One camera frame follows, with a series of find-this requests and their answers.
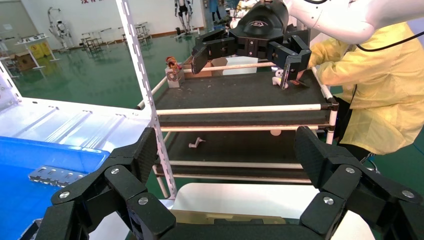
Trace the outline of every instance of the shelf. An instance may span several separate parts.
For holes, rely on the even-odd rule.
[[[189,148],[200,137],[197,148]],[[296,160],[295,131],[273,136],[269,131],[177,132],[167,148],[176,178],[233,179],[309,183]],[[163,169],[156,163],[156,172]]]
[[[157,110],[325,104],[311,71],[302,79],[310,87],[272,85],[274,72],[257,72],[186,79],[180,88],[167,88],[155,100]],[[215,113],[159,116],[166,128],[228,126],[328,126],[329,110],[252,113]]]

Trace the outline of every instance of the person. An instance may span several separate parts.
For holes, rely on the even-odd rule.
[[[378,29],[360,46],[377,49],[413,35],[403,22]],[[336,97],[338,145],[363,162],[414,142],[424,124],[424,49],[417,38],[373,52],[334,38],[310,49],[308,67],[320,65],[319,80],[343,88]]]
[[[212,21],[214,24],[218,23],[215,21],[215,12],[218,16],[218,19],[221,20],[220,10],[218,9],[218,2],[217,0],[209,0],[209,11],[212,13]]]

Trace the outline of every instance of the person's arm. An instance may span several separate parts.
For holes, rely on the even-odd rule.
[[[312,54],[310,55],[308,68],[321,65],[325,62],[340,60],[341,52],[344,52],[347,48],[348,45],[346,43],[340,42],[334,38],[329,38],[314,44],[310,48]]]
[[[385,36],[372,37],[361,46],[366,49],[375,49],[385,46],[388,40]],[[386,50],[366,52],[359,48],[347,52],[339,61],[329,61],[321,64],[317,70],[320,81],[329,86],[353,85],[379,79],[379,76],[388,74],[391,66],[399,55],[401,46]]]

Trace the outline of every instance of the humanoid robot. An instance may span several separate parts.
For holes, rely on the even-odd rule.
[[[71,32],[70,32],[69,28],[60,19],[56,21],[56,25],[53,25],[53,21],[52,21],[52,18],[51,18],[51,11],[58,11],[59,13],[61,12],[61,10],[59,8],[56,9],[56,8],[50,7],[48,9],[47,15],[48,15],[48,21],[50,23],[50,27],[49,27],[48,30],[60,42],[60,44],[62,44],[62,47],[65,50],[68,49],[67,41],[70,43],[70,46],[73,48],[74,43],[72,41],[72,36],[71,36]]]
[[[177,16],[177,9],[179,9],[179,12],[178,12],[179,20],[181,21],[184,32],[187,35],[192,31],[190,20],[192,19],[193,10],[192,10],[190,1],[175,0],[175,17]]]

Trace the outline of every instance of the white paper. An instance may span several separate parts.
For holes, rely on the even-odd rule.
[[[6,30],[6,31],[13,30],[13,27],[12,27],[12,25],[10,25],[10,24],[3,24],[3,28],[4,28],[4,30]]]

